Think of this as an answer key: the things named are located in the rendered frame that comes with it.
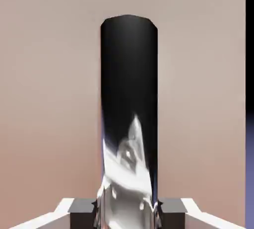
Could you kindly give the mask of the dark shiny curved metal handle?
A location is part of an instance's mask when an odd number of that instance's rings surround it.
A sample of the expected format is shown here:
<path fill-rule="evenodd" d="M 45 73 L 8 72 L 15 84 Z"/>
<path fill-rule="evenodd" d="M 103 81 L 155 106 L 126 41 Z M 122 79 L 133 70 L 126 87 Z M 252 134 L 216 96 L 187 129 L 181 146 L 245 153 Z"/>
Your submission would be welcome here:
<path fill-rule="evenodd" d="M 145 17 L 101 25 L 103 177 L 95 229 L 155 229 L 158 189 L 158 29 Z"/>

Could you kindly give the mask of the beige cabinet door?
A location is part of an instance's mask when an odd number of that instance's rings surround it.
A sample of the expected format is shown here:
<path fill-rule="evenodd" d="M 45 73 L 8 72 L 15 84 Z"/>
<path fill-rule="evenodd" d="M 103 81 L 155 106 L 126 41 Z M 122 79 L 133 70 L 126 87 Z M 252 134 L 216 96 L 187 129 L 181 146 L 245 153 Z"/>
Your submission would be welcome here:
<path fill-rule="evenodd" d="M 100 25 L 158 28 L 158 193 L 245 225 L 246 0 L 0 0 L 0 229 L 95 197 Z"/>

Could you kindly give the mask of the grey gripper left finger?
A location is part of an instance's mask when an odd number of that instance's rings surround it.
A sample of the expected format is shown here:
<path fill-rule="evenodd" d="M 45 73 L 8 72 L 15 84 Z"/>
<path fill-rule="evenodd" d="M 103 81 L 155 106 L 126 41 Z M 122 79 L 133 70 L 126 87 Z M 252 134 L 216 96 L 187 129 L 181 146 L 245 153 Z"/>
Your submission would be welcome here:
<path fill-rule="evenodd" d="M 94 229 L 93 199 L 63 198 L 54 211 L 9 229 Z"/>

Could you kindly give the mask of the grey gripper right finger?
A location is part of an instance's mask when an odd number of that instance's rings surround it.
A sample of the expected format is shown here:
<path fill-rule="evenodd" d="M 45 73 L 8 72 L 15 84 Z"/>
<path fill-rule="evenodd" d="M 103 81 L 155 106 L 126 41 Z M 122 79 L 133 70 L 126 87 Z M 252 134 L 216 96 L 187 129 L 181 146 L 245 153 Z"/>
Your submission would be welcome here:
<path fill-rule="evenodd" d="M 158 229 L 241 229 L 241 226 L 202 212 L 192 198 L 158 201 Z"/>

